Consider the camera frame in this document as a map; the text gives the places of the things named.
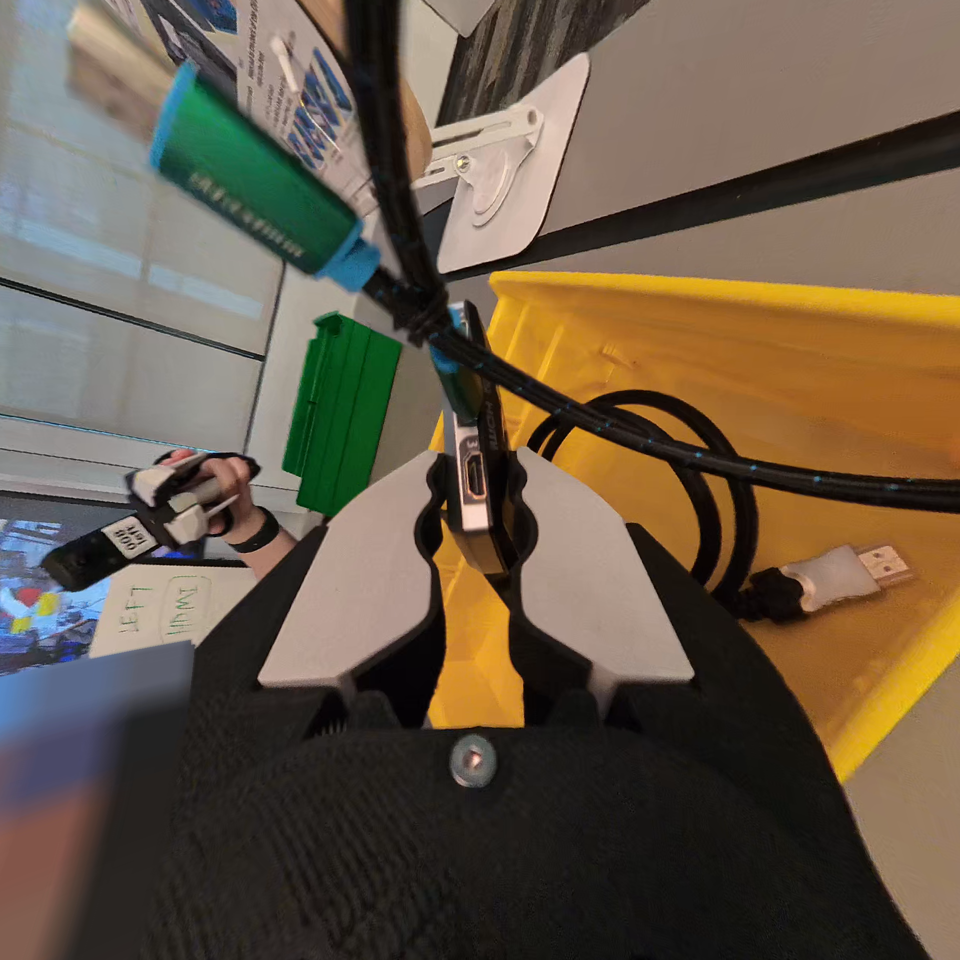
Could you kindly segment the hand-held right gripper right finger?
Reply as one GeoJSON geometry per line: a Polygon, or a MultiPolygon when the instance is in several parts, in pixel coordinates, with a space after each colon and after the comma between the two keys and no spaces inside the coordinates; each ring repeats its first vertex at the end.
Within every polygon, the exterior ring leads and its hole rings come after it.
{"type": "Polygon", "coordinates": [[[518,507],[533,544],[518,568],[517,624],[558,645],[544,691],[679,685],[694,669],[621,515],[589,486],[522,447],[518,507]]]}

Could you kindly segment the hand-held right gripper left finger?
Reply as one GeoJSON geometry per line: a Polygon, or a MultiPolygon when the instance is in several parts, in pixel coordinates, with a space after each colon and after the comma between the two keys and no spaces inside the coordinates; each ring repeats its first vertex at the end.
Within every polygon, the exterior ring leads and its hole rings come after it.
{"type": "Polygon", "coordinates": [[[440,601],[433,527],[445,468],[442,453],[424,451],[327,524],[259,671],[262,687],[355,690],[428,623],[440,601]]]}

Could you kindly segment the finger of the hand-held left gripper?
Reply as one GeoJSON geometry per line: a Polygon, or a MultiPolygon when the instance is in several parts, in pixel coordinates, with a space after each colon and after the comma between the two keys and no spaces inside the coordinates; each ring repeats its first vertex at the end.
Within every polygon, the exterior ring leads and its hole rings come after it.
{"type": "Polygon", "coordinates": [[[155,463],[126,474],[126,490],[130,502],[142,505],[163,505],[196,483],[204,459],[183,459],[172,463],[155,463]]]}
{"type": "Polygon", "coordinates": [[[198,501],[170,501],[169,537],[176,545],[191,545],[210,533],[210,521],[222,510],[221,505],[205,505],[198,501]]]}

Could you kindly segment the grey multi-port hub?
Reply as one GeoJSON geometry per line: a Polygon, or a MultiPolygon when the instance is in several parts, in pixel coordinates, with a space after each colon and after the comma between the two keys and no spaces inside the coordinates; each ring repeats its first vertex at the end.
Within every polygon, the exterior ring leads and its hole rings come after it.
{"type": "Polygon", "coordinates": [[[447,529],[468,564],[507,588],[518,559],[507,516],[510,448],[495,384],[430,346],[444,394],[447,529]]]}

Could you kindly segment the green plastic bin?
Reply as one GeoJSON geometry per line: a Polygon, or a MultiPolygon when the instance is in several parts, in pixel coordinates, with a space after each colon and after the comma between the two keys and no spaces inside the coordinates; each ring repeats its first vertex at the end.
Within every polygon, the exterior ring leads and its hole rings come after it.
{"type": "Polygon", "coordinates": [[[298,506],[332,518],[370,482],[402,346],[337,312],[314,327],[282,469],[298,506]]]}

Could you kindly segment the yellow plastic bin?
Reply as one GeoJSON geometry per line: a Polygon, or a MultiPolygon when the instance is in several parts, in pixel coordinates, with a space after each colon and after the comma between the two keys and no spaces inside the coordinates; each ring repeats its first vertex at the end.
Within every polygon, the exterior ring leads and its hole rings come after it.
{"type": "MultiPolygon", "coordinates": [[[[449,287],[492,349],[579,402],[652,390],[737,453],[830,472],[958,479],[956,295],[504,270],[449,287]]],[[[958,516],[760,489],[754,568],[892,546],[905,582],[748,630],[846,782],[958,656],[958,516]]]]}

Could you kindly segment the black braided cable green plugs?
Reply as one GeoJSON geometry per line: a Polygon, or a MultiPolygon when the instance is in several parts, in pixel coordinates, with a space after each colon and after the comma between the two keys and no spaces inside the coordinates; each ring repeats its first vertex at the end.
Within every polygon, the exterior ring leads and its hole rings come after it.
{"type": "Polygon", "coordinates": [[[427,344],[465,374],[504,388],[570,426],[672,467],[792,495],[901,510],[958,514],[957,481],[816,472],[646,438],[616,414],[558,392],[458,333],[448,289],[430,258],[412,195],[402,128],[400,3],[348,2],[348,86],[390,245],[404,279],[381,265],[354,210],[186,62],[174,75],[150,145],[162,177],[297,270],[364,292],[408,342],[427,344]]]}

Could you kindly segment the person's left forearm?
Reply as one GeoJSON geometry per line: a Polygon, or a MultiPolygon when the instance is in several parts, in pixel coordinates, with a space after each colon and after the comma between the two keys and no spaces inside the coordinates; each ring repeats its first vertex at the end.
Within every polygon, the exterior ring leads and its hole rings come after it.
{"type": "Polygon", "coordinates": [[[278,527],[273,539],[257,550],[243,554],[244,563],[257,581],[263,580],[296,548],[298,541],[284,527],[278,527]]]}

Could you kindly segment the person's left hand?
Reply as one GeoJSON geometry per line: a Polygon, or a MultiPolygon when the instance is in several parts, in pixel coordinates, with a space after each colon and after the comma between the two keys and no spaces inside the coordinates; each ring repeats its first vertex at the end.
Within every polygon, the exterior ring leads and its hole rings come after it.
{"type": "Polygon", "coordinates": [[[209,486],[212,479],[216,480],[220,491],[212,505],[226,500],[230,503],[210,519],[208,532],[231,546],[246,542],[263,524],[262,512],[255,506],[250,490],[249,464],[237,456],[206,457],[199,463],[188,489],[196,492],[202,486],[209,486]]]}

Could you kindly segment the black wrist brace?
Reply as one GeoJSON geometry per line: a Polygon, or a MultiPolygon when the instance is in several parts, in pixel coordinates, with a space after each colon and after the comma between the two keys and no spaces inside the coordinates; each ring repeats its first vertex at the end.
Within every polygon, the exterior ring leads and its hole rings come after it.
{"type": "Polygon", "coordinates": [[[247,555],[258,552],[270,546],[281,533],[281,524],[274,514],[267,509],[257,508],[260,514],[260,525],[249,537],[236,543],[230,542],[231,548],[238,554],[247,555]]]}

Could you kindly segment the white handwritten sign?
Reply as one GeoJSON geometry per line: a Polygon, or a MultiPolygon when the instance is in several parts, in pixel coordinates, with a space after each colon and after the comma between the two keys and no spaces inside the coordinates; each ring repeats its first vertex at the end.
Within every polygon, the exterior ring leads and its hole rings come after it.
{"type": "Polygon", "coordinates": [[[256,583],[245,565],[133,564],[110,578],[88,654],[198,646],[256,583]]]}

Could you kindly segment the printed instruction sheet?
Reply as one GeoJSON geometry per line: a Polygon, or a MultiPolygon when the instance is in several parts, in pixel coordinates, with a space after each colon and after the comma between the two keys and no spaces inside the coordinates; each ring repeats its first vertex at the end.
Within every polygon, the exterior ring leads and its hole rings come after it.
{"type": "Polygon", "coordinates": [[[352,90],[298,2],[134,2],[146,36],[189,61],[242,114],[365,217],[377,203],[352,90]]]}

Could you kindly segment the white stand base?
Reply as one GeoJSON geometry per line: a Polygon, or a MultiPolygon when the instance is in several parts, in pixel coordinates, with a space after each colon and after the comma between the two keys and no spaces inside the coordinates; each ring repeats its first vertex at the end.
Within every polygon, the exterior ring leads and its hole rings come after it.
{"type": "Polygon", "coordinates": [[[591,74],[576,54],[519,102],[481,117],[435,128],[421,198],[450,187],[440,237],[443,275],[512,258],[539,235],[591,74]]]}

